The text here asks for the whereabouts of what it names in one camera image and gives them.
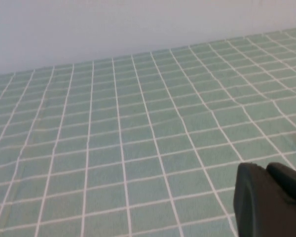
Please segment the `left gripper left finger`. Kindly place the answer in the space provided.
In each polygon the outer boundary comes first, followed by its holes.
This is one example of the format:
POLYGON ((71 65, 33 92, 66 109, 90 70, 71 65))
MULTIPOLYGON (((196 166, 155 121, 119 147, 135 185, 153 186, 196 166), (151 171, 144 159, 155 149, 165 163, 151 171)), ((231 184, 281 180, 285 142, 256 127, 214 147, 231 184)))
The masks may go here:
POLYGON ((296 200, 266 168, 238 165, 233 208, 240 237, 296 237, 296 200))

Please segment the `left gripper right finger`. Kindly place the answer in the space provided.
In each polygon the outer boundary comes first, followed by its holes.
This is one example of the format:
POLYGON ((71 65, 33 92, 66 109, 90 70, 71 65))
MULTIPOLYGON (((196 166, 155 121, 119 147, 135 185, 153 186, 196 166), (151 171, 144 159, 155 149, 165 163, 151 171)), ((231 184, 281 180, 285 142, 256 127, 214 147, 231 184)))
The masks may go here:
POLYGON ((296 200, 296 171, 278 162, 270 163, 266 170, 285 193, 296 200))

